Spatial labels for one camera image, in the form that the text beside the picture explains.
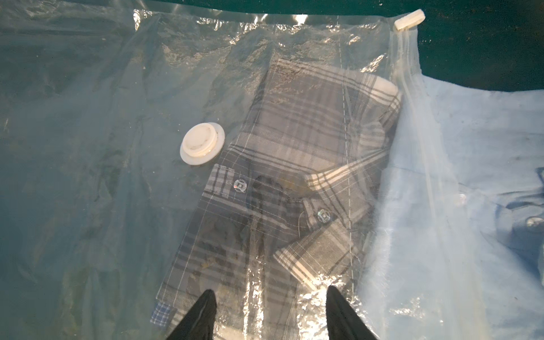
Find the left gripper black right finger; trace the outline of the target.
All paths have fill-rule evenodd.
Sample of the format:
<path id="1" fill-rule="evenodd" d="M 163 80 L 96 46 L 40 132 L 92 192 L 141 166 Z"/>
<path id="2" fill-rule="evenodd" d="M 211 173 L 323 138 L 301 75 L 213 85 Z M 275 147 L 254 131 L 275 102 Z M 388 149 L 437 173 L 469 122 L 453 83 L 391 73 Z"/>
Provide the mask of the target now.
<path id="1" fill-rule="evenodd" d="M 326 318 L 330 340 L 378 339 L 335 286 L 327 289 Z"/>

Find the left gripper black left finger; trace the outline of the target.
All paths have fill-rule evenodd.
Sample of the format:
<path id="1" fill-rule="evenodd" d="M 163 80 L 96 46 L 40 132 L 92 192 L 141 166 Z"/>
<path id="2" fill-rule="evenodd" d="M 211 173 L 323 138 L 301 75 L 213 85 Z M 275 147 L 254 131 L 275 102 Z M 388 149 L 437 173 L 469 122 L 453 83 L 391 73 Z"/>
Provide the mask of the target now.
<path id="1" fill-rule="evenodd" d="M 212 340 L 217 307 L 214 291 L 205 290 L 167 340 Z"/>

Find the dark plaid shirt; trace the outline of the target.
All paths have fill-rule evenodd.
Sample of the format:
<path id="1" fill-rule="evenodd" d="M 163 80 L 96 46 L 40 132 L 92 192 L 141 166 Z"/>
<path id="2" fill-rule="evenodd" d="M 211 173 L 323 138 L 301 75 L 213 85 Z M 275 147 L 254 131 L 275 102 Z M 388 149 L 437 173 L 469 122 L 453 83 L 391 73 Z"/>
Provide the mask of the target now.
<path id="1" fill-rule="evenodd" d="M 351 290 L 401 109 L 390 80 L 275 59 L 221 152 L 157 293 L 171 330 L 206 290 L 219 339 L 303 339 Z"/>

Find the light blue shirt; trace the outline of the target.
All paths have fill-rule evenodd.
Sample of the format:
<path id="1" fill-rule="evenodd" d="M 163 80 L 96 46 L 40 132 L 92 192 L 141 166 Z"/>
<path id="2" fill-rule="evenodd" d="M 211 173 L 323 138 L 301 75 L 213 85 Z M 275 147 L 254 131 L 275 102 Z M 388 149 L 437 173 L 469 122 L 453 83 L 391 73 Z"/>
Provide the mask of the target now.
<path id="1" fill-rule="evenodd" d="M 543 92 L 420 76 L 358 295 L 380 339 L 543 338 Z"/>

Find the clear plastic vacuum bag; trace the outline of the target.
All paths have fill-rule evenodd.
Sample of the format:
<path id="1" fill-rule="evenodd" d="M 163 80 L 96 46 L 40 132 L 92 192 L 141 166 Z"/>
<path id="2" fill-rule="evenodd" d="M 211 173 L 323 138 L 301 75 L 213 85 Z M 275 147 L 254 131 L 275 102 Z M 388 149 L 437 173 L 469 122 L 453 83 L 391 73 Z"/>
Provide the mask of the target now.
<path id="1" fill-rule="evenodd" d="M 157 293 L 213 165 L 277 59 L 381 76 L 411 104 L 416 27 L 381 16 L 277 16 L 144 1 L 1 3 L 1 338 L 165 339 Z M 180 156 L 217 123 L 211 161 Z M 335 286 L 371 329 L 356 284 L 313 299 L 326 339 Z"/>

